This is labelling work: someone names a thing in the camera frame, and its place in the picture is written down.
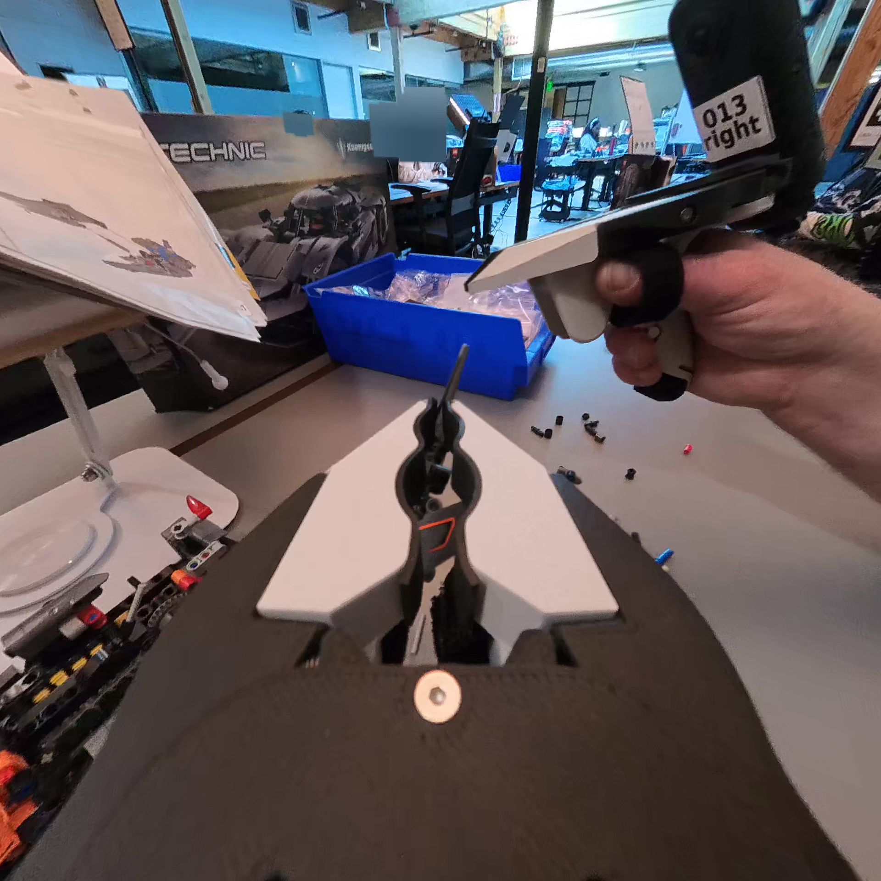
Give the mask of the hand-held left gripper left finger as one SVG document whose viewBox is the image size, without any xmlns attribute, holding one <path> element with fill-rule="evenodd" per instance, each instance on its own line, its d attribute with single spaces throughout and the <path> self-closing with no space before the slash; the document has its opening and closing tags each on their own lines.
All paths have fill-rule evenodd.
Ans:
<svg viewBox="0 0 881 881">
<path fill-rule="evenodd" d="M 366 650 L 404 619 L 413 521 L 396 479 L 421 413 L 415 402 L 329 468 L 256 603 L 261 618 L 327 625 Z"/>
</svg>

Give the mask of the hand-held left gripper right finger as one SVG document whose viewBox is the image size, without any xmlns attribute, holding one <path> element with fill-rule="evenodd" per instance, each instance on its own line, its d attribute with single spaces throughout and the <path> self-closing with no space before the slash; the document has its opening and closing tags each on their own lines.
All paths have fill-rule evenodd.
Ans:
<svg viewBox="0 0 881 881">
<path fill-rule="evenodd" d="M 525 632 L 613 620 L 619 604 L 545 466 L 463 403 L 451 412 L 457 560 L 477 581 L 489 663 L 504 664 Z"/>
</svg>

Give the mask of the black grey lego frame assembly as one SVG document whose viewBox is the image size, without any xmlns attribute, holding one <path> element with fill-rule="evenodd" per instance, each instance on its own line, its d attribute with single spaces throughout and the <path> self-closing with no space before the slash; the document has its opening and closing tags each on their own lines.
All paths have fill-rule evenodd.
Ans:
<svg viewBox="0 0 881 881">
<path fill-rule="evenodd" d="M 429 619 L 439 664 L 488 664 L 491 637 L 479 624 L 484 584 L 468 559 L 465 523 L 479 500 L 481 479 L 461 446 L 463 419 L 453 402 L 468 358 L 457 360 L 441 397 L 432 397 L 413 423 L 416 447 L 395 478 L 396 497 L 412 526 L 410 547 L 397 577 L 402 620 L 381 641 L 383 661 L 402 661 L 407 637 L 422 603 L 424 585 L 451 561 Z"/>
</svg>

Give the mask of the scattered black lego pins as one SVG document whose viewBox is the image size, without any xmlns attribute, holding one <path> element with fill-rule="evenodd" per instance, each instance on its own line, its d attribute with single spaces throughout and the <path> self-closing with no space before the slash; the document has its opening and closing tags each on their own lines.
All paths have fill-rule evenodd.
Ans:
<svg viewBox="0 0 881 881">
<path fill-rule="evenodd" d="M 561 428 L 564 424 L 565 417 L 562 414 L 557 414 L 554 418 L 553 425 L 542 426 L 532 424 L 530 426 L 530 432 L 538 438 L 550 440 L 554 435 L 554 430 Z M 607 435 L 601 431 L 602 426 L 599 420 L 591 419 L 589 413 L 583 413 L 580 416 L 580 426 L 581 431 L 586 436 L 588 436 L 591 441 L 594 442 L 596 445 L 602 446 L 607 441 Z M 581 483 L 581 478 L 571 468 L 560 465 L 557 468 L 557 473 L 565 477 L 569 482 L 573 483 L 574 485 L 579 485 Z M 624 480 L 627 482 L 633 482 L 636 478 L 636 475 L 637 470 L 635 468 L 626 468 L 624 472 Z"/>
</svg>

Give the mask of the lego instruction book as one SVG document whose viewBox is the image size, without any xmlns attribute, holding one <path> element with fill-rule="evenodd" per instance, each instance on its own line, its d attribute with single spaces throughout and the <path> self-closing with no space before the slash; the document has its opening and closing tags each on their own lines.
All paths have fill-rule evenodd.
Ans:
<svg viewBox="0 0 881 881">
<path fill-rule="evenodd" d="M 124 92 L 1 76 L 2 268 L 259 342 L 267 319 Z"/>
</svg>

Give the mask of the person's right hand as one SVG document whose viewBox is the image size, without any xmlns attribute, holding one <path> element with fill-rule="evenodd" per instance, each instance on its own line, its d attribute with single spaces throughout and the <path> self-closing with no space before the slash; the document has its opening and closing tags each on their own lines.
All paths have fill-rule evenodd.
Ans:
<svg viewBox="0 0 881 881">
<path fill-rule="evenodd" d="M 880 500 L 879 300 L 747 234 L 709 229 L 683 258 L 690 391 L 762 413 Z"/>
</svg>

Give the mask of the wooden pillar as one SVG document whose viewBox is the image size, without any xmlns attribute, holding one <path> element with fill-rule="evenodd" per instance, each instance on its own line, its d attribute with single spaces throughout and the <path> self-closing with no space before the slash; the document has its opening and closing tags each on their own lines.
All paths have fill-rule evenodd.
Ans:
<svg viewBox="0 0 881 881">
<path fill-rule="evenodd" d="M 870 1 L 820 107 L 825 158 L 831 159 L 880 59 L 880 2 Z"/>
</svg>

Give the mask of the clear plastic bags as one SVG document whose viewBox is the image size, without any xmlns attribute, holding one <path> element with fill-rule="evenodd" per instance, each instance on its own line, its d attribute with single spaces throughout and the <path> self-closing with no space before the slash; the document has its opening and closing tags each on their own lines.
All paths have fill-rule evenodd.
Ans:
<svg viewBox="0 0 881 881">
<path fill-rule="evenodd" d="M 399 302 L 447 310 L 515 318 L 528 346 L 544 325 L 535 295 L 527 282 L 506 284 L 486 292 L 468 292 L 463 273 L 443 274 L 426 270 L 403 270 L 390 285 L 380 289 L 368 284 L 337 284 L 330 292 L 371 301 Z"/>
</svg>

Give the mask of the dark open cardboard box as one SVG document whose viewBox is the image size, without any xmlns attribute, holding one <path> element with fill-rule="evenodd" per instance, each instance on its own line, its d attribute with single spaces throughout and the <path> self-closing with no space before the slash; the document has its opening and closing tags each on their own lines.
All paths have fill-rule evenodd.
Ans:
<svg viewBox="0 0 881 881">
<path fill-rule="evenodd" d="M 666 187 L 676 162 L 677 158 L 671 156 L 626 154 L 621 158 L 611 210 L 623 207 L 633 196 Z"/>
</svg>

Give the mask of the narrow white easel board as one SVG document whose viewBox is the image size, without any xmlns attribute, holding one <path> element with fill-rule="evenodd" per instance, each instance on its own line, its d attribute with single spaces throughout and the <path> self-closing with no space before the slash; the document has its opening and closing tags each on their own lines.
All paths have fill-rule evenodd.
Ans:
<svg viewBox="0 0 881 881">
<path fill-rule="evenodd" d="M 625 107 L 630 122 L 628 152 L 633 155 L 654 156 L 656 136 L 654 115 L 647 96 L 647 87 L 641 80 L 620 77 Z"/>
</svg>

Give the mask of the framed black white marker poster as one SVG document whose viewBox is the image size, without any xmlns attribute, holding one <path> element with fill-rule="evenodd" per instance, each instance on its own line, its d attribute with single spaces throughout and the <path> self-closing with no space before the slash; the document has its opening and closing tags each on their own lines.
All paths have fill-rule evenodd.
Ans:
<svg viewBox="0 0 881 881">
<path fill-rule="evenodd" d="M 872 84 L 854 112 L 844 151 L 872 150 L 880 138 L 880 81 Z"/>
</svg>

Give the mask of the blue plastic bin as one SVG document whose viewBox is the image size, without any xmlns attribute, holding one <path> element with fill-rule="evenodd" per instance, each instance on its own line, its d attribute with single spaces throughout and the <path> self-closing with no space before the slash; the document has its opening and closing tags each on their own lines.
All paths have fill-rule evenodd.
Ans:
<svg viewBox="0 0 881 881">
<path fill-rule="evenodd" d="M 451 256 L 387 253 L 306 284 L 314 316 L 331 358 L 405 378 L 444 383 L 459 349 L 469 354 L 460 388 L 512 400 L 530 385 L 556 338 L 544 325 L 525 346 L 515 318 L 417 304 L 371 301 L 330 292 L 337 284 L 387 288 L 403 270 L 469 277 L 482 261 Z"/>
</svg>

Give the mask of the green white patterned cloth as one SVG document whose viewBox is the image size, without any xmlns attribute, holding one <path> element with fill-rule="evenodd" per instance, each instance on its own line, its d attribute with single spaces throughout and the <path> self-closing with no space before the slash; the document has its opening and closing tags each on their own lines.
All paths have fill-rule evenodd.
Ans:
<svg viewBox="0 0 881 881">
<path fill-rule="evenodd" d="M 872 248 L 880 230 L 880 170 L 862 165 L 831 184 L 799 226 L 809 240 L 849 250 Z"/>
</svg>

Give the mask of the white book stand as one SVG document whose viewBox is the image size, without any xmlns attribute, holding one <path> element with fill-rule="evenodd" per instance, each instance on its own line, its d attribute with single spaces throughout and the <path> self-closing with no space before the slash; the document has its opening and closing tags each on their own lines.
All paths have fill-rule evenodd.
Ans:
<svg viewBox="0 0 881 881">
<path fill-rule="evenodd" d="M 107 594 L 125 577 L 172 561 L 160 534 L 208 503 L 226 526 L 236 495 L 158 446 L 109 456 L 64 347 L 126 329 L 141 314 L 81 292 L 2 270 L 2 368 L 38 358 L 66 411 L 61 446 L 34 433 L 2 446 L 2 622 L 15 623 L 83 577 L 107 573 Z"/>
</svg>

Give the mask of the dark printed box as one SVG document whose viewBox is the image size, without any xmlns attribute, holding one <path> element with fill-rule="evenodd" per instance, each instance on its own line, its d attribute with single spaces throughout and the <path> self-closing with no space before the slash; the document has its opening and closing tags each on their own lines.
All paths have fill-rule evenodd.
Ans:
<svg viewBox="0 0 881 881">
<path fill-rule="evenodd" d="M 389 168 L 367 121 L 145 114 L 245 273 L 258 343 L 150 320 L 111 334 L 157 413 L 208 413 L 326 352 L 306 286 L 396 254 Z"/>
</svg>

